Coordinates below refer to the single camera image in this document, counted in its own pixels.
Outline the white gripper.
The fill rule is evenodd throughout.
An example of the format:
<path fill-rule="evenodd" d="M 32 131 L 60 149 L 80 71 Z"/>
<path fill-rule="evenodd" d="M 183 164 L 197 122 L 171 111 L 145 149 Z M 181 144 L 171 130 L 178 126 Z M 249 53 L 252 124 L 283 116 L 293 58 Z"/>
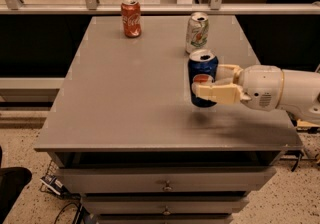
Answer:
<path fill-rule="evenodd" d="M 193 83 L 192 92 L 198 98 L 218 104 L 241 102 L 250 109 L 271 111 L 281 98 L 284 74 L 275 66 L 254 65 L 243 70 L 239 65 L 219 64 L 216 81 L 239 82 L 240 86 Z"/>

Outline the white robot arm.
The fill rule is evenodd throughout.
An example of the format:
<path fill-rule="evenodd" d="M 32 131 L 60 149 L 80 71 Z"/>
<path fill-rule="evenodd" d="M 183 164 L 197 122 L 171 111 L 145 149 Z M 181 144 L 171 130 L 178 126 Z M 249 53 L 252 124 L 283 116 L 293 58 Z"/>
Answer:
<path fill-rule="evenodd" d="M 201 75 L 191 83 L 197 98 L 218 104 L 242 103 L 254 110 L 281 109 L 295 118 L 319 124 L 320 74 L 276 66 L 219 64 L 215 81 Z"/>

